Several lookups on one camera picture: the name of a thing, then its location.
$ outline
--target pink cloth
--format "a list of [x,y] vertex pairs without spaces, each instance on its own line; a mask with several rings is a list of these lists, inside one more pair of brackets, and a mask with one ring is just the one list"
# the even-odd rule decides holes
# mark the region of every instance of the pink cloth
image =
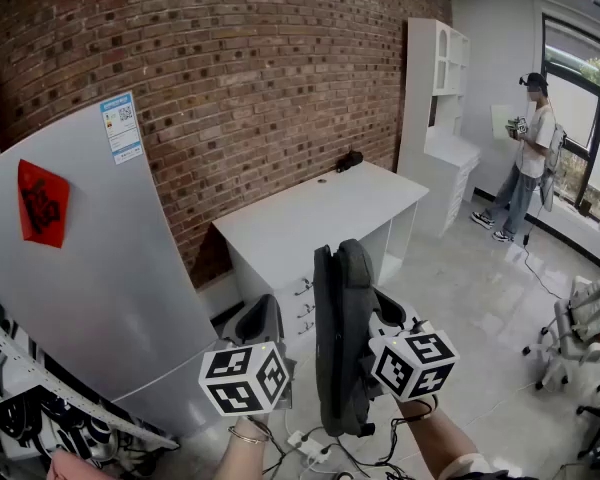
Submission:
[[63,450],[51,458],[47,480],[113,480],[109,475]]

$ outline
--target extension cord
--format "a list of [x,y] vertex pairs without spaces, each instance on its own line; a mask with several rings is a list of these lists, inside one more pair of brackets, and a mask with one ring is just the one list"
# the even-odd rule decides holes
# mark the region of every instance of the extension cord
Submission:
[[287,443],[293,446],[294,449],[299,452],[304,453],[309,460],[314,464],[322,464],[325,462],[331,455],[331,450],[327,450],[326,453],[322,453],[322,450],[325,448],[315,439],[311,439],[311,437],[306,438],[306,441],[303,441],[304,433],[296,430],[289,439]]

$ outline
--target tree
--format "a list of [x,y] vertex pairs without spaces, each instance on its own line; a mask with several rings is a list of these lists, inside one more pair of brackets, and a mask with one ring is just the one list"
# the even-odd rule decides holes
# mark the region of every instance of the tree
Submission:
[[580,73],[587,80],[591,80],[594,84],[600,86],[600,59],[589,59],[589,65],[580,66]]

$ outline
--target drawer handle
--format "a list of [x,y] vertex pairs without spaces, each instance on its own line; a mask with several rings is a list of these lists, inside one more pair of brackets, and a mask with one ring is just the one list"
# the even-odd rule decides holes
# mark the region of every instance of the drawer handle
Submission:
[[294,293],[296,297],[298,295],[302,295],[304,292],[308,292],[309,290],[311,290],[311,288],[313,288],[313,283],[309,281],[306,277],[303,277],[302,280],[304,281],[304,290],[302,290],[301,292]]
[[299,332],[298,332],[298,336],[299,336],[299,335],[301,335],[301,334],[304,334],[305,332],[309,332],[309,330],[310,330],[310,329],[311,329],[311,328],[312,328],[314,325],[316,325],[316,323],[315,323],[315,322],[311,322],[311,323],[305,322],[305,323],[304,323],[304,331],[299,331]]
[[311,313],[312,311],[314,311],[316,309],[316,305],[314,304],[313,306],[309,306],[309,304],[304,304],[304,309],[305,309],[305,312],[302,313],[301,315],[298,315],[296,318],[303,318],[303,317],[307,316],[309,313]]

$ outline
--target black object on desk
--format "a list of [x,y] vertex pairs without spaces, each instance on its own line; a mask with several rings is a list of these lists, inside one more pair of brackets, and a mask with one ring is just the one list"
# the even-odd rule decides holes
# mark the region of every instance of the black object on desk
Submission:
[[364,157],[360,151],[349,151],[344,158],[336,162],[336,172],[348,171],[354,165],[362,163]]

